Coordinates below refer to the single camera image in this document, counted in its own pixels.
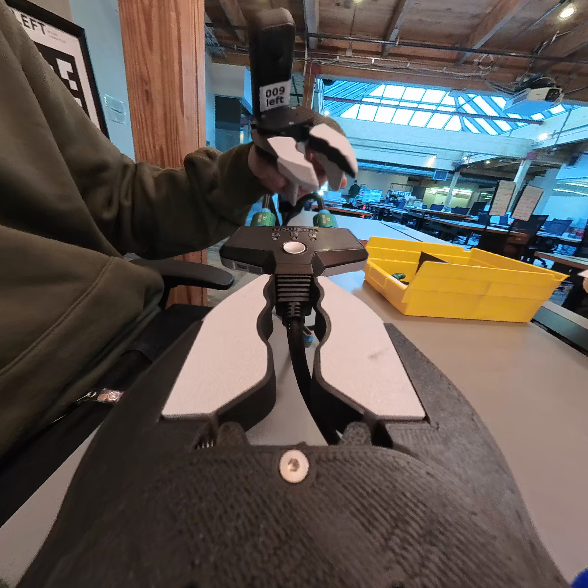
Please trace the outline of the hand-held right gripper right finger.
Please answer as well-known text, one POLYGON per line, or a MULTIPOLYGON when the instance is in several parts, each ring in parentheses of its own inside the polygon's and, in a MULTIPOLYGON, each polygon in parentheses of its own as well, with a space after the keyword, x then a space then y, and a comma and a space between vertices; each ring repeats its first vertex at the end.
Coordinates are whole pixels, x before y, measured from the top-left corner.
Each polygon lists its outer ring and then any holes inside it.
POLYGON ((313 410, 342 434, 363 422, 372 433, 389 423, 422 423, 426 411, 383 320, 327 277, 313 287, 313 410))

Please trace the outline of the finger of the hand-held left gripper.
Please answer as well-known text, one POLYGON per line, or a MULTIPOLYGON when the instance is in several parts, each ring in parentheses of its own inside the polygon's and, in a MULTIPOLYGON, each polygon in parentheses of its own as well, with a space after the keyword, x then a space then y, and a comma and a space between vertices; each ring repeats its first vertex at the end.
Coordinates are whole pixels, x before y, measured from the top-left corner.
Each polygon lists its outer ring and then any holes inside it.
POLYGON ((345 135, 321 123, 310 128, 307 145, 315 153, 331 189, 341 190, 346 175, 356 178, 357 159, 345 135))
POLYGON ((298 138, 287 135, 271 135, 266 141, 270 151, 275 155, 279 173, 286 178, 282 198, 295 206, 299 200, 299 190, 310 194, 321 186, 319 176, 313 163, 306 158, 309 135, 298 138))

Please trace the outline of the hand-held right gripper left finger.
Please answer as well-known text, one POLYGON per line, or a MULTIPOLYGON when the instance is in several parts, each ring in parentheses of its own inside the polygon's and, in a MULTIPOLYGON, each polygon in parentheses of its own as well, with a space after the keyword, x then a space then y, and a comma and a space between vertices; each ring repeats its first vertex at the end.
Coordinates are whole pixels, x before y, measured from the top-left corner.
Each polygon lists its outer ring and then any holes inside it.
POLYGON ((276 403, 273 296, 272 277, 262 275, 207 314, 162 409, 164 419, 233 422, 248 431, 269 415, 276 403))

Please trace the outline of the black video switch box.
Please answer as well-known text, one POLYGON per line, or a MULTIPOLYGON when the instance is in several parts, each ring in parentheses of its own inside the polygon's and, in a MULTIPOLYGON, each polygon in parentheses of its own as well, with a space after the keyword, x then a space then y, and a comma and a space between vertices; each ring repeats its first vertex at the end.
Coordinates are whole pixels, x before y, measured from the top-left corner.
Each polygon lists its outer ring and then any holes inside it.
POLYGON ((311 314, 318 277, 363 269, 368 256, 348 229, 316 226, 245 226, 220 249, 225 267, 273 276, 276 314, 284 323, 311 314))

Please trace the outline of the yellow plastic bin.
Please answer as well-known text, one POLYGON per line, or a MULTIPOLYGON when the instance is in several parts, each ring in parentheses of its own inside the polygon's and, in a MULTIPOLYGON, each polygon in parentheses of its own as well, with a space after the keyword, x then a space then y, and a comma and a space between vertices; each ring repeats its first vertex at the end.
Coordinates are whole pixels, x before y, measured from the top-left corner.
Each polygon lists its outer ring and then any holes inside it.
POLYGON ((366 250, 364 280, 406 316, 527 323, 567 278, 477 248, 371 237, 366 250), (452 276, 415 277, 421 252, 459 267, 452 276))

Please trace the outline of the person's left forearm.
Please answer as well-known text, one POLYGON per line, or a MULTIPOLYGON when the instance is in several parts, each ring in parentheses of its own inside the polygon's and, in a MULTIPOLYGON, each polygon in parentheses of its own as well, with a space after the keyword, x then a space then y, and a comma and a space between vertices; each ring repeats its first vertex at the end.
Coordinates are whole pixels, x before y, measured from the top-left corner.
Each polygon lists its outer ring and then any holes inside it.
POLYGON ((103 146, 75 175, 77 188, 106 240, 120 254, 147 259, 197 252, 246 223, 271 192, 254 170, 255 145, 225 152, 203 148, 180 168, 136 163, 103 146))

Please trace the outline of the grey desk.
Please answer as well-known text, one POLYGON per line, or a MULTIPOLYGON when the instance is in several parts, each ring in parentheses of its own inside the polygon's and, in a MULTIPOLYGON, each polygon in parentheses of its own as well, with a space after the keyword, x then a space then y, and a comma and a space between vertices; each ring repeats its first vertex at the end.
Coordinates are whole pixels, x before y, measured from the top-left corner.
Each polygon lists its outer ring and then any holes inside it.
MULTIPOLYGON (((407 317, 363 271, 334 283, 393 324, 474 407, 506 458, 540 539, 566 580, 587 567, 587 357, 535 323, 407 317)), ((257 445, 321 442, 276 325, 278 396, 247 437, 257 445)), ((92 436, 1 528, 1 579, 16 585, 46 538, 92 436)))

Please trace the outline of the person's left hand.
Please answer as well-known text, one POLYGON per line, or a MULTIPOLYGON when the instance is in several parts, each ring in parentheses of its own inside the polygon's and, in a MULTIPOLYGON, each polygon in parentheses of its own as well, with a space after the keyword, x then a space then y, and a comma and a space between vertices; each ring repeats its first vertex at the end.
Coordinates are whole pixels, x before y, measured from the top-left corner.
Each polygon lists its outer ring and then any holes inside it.
POLYGON ((278 171, 275 160, 266 152, 251 143, 248 165, 252 174, 269 194, 284 194, 288 180, 278 171))

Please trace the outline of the wooden pillar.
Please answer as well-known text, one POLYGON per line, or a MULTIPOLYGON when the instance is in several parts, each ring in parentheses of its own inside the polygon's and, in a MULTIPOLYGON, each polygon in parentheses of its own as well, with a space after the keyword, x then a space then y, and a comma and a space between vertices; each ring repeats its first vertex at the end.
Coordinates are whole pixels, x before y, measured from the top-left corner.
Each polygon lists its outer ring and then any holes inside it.
POLYGON ((135 158, 182 167, 206 145, 205 2, 118 1, 135 158))

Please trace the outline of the black bin divider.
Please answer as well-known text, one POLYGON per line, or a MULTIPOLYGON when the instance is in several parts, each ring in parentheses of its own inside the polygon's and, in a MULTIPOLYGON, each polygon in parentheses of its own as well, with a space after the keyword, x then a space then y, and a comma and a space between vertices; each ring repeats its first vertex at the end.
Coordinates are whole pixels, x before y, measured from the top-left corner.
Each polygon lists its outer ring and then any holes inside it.
POLYGON ((421 252, 415 270, 415 277, 452 276, 457 267, 459 267, 459 264, 452 262, 452 260, 447 261, 433 254, 421 252))

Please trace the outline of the background office workstations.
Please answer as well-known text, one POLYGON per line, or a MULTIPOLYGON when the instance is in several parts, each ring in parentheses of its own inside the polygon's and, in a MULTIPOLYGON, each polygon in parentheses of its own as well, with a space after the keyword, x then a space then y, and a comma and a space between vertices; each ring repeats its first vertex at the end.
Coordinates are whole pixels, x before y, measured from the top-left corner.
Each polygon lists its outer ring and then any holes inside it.
POLYGON ((469 217, 441 210, 410 206, 400 208, 379 202, 352 206, 349 203, 327 201, 326 208, 341 216, 394 225, 407 224, 414 231, 437 236, 438 239, 464 246, 476 246, 528 263, 538 259, 546 265, 550 261, 552 268, 562 269, 568 275, 587 271, 586 254, 569 255, 556 251, 563 245, 580 245, 581 241, 545 231, 545 221, 538 215, 532 215, 526 221, 507 218, 500 224, 493 223, 492 217, 483 212, 476 217, 469 217))

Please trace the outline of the white flip chart sheet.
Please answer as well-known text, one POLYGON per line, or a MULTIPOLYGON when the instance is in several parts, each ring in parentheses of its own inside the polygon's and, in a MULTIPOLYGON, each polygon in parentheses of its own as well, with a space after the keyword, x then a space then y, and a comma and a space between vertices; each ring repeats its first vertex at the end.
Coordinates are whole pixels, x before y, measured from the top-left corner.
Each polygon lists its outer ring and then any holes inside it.
POLYGON ((515 187, 514 181, 501 180, 498 182, 488 212, 491 217, 502 217, 507 214, 515 187))
POLYGON ((511 218, 524 222, 530 220, 542 195, 542 188, 526 185, 511 213, 511 218))

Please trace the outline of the person's green hoodie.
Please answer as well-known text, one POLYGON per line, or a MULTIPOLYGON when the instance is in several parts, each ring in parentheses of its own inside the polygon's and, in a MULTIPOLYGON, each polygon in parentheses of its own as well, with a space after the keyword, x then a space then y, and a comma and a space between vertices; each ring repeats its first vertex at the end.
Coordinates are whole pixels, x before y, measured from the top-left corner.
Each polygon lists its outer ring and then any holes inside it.
POLYGON ((76 401, 154 314, 167 171, 91 122, 1 1, 1 457, 76 401))

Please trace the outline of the ceiling projector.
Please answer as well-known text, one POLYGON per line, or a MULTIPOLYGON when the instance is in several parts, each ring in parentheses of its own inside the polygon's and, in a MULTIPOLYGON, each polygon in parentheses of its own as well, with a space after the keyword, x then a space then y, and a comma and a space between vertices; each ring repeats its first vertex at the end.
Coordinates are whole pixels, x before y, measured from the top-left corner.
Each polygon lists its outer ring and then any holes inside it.
POLYGON ((526 79, 516 89, 517 91, 506 99, 504 106, 500 107, 505 115, 530 118, 555 107, 564 96, 562 88, 554 79, 542 73, 526 79))

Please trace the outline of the framed tag poster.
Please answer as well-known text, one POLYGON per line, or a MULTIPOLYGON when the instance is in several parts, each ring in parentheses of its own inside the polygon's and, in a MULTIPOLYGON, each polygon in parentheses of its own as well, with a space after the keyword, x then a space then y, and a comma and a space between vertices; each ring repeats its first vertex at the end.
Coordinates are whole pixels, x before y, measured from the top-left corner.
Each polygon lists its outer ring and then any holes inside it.
POLYGON ((85 30, 32 1, 6 4, 76 103, 108 138, 85 30))

